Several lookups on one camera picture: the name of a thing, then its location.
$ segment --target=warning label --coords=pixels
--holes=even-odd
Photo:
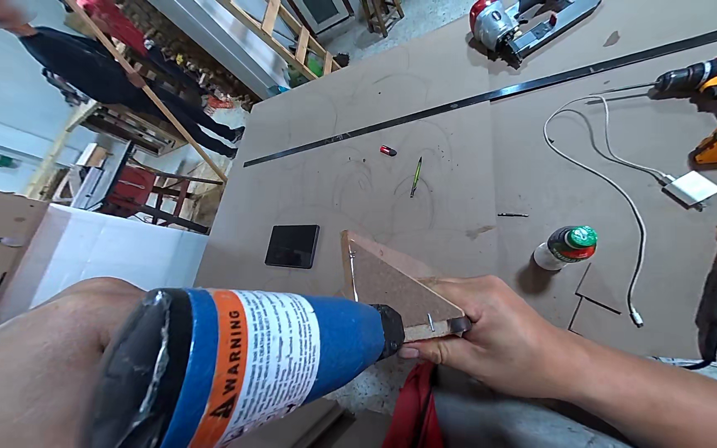
[[[190,446],[226,446],[294,411],[319,366],[319,325],[302,296],[212,291],[220,341],[212,391]]]

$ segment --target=green pencil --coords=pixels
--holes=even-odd
[[[413,185],[411,186],[411,197],[413,198],[413,192],[417,190],[417,182],[419,182],[419,170],[422,168],[422,157],[419,158],[417,163],[417,172],[413,175]]]

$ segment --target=fingernail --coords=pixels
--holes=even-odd
[[[404,360],[413,360],[414,358],[419,357],[419,350],[411,347],[403,347],[400,351],[398,351],[398,356]]]

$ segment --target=hand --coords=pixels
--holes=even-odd
[[[101,356],[143,295],[84,280],[0,325],[0,446],[77,445]]]
[[[398,353],[442,363],[499,392],[560,398],[583,359],[580,336],[544,320],[516,292],[493,276],[443,278],[429,285],[473,322],[463,338],[407,343]]]

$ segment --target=bottle cap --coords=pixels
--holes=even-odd
[[[566,236],[566,242],[569,243],[569,246],[577,249],[595,246],[597,244],[597,231],[588,226],[575,227]]]

